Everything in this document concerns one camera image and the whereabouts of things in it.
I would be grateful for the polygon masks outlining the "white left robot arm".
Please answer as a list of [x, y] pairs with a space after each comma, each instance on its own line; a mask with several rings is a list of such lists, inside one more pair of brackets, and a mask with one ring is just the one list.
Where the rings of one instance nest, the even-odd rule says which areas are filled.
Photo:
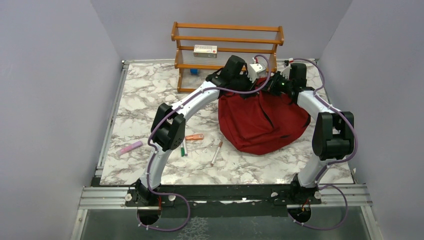
[[231, 55], [224, 67], [207, 75], [205, 81], [188, 96], [171, 105], [163, 103], [158, 107], [147, 140], [152, 150], [144, 173], [134, 184], [138, 199], [144, 205], [152, 205], [161, 195], [157, 188], [161, 185], [162, 173], [172, 151], [184, 141], [187, 121], [225, 93], [255, 94], [259, 91], [254, 89], [256, 81], [263, 76], [271, 76], [271, 65], [259, 63], [259, 57], [268, 61], [260, 54], [252, 58], [252, 63]]

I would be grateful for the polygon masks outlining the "red backpack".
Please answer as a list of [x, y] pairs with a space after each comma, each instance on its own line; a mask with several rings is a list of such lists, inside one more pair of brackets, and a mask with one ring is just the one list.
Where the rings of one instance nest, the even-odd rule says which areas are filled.
[[226, 93], [218, 100], [218, 122], [223, 136], [238, 151], [264, 155], [300, 138], [311, 116], [286, 94], [260, 91], [244, 98]]

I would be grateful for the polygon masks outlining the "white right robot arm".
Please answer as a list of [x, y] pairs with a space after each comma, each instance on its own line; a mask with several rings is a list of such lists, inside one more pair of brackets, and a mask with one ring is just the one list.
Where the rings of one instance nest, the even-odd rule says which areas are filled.
[[353, 153], [355, 136], [352, 131], [354, 115], [340, 111], [323, 100], [318, 92], [307, 86], [307, 66], [287, 60], [282, 71], [277, 71], [266, 84], [274, 95], [284, 95], [290, 103], [306, 111], [315, 120], [312, 136], [313, 155], [306, 166], [290, 183], [287, 197], [300, 204], [318, 191], [318, 183], [330, 165]]

